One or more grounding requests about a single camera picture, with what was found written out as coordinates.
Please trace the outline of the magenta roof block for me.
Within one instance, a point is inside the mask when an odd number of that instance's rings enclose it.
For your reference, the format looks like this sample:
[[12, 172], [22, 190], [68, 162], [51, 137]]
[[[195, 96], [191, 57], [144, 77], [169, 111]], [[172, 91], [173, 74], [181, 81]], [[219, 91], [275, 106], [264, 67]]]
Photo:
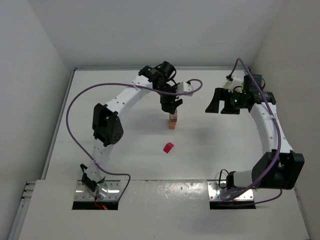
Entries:
[[164, 151], [166, 154], [168, 154], [168, 153], [173, 149], [173, 147], [174, 147], [174, 144], [171, 143], [171, 142], [168, 142], [168, 143], [164, 146], [163, 151]]

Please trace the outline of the orange cube block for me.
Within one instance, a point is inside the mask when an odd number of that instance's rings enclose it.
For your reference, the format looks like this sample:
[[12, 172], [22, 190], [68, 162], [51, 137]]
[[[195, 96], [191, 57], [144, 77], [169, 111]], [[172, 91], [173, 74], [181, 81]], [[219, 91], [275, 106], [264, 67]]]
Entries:
[[169, 123], [168, 128], [170, 130], [174, 130], [176, 128], [176, 123], [175, 122]]

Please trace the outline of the natural wood cube block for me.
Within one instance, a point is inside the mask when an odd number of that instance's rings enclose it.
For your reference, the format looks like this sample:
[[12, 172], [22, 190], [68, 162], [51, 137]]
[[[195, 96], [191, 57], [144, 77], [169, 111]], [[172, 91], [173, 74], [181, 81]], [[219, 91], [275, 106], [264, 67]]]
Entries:
[[176, 109], [173, 114], [170, 113], [169, 118], [170, 119], [177, 119], [178, 118], [178, 110]]

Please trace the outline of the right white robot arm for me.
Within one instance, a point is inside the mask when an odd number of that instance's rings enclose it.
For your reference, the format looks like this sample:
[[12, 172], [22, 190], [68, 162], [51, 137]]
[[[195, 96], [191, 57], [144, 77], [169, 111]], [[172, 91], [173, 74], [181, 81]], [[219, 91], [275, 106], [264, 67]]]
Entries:
[[276, 98], [264, 90], [259, 74], [226, 76], [224, 87], [214, 91], [206, 113], [238, 115], [246, 109], [253, 118], [262, 146], [262, 157], [251, 170], [231, 171], [226, 177], [227, 190], [255, 189], [291, 190], [305, 163], [304, 156], [287, 141], [277, 115]]

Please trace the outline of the green plastic bowl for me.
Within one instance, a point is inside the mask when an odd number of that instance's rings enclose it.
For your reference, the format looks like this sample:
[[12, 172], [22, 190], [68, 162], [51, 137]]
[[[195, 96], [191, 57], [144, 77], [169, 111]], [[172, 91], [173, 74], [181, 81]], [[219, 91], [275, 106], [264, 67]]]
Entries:
[[231, 82], [230, 81], [227, 81], [225, 84], [224, 84], [224, 88], [225, 89], [230, 89], [230, 86], [231, 86]]

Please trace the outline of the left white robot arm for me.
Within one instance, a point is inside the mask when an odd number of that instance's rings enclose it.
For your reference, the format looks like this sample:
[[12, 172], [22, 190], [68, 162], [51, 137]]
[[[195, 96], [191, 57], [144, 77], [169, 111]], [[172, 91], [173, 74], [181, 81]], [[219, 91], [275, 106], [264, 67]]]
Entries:
[[102, 163], [110, 157], [113, 146], [124, 135], [122, 120], [126, 113], [150, 92], [160, 96], [161, 110], [174, 116], [177, 108], [183, 103], [179, 97], [183, 94], [178, 89], [183, 83], [175, 82], [176, 68], [169, 62], [152, 67], [143, 67], [131, 83], [125, 83], [125, 89], [105, 104], [97, 103], [93, 109], [92, 130], [94, 150], [90, 155], [95, 167], [81, 164], [82, 183], [92, 192], [105, 180], [101, 173]]

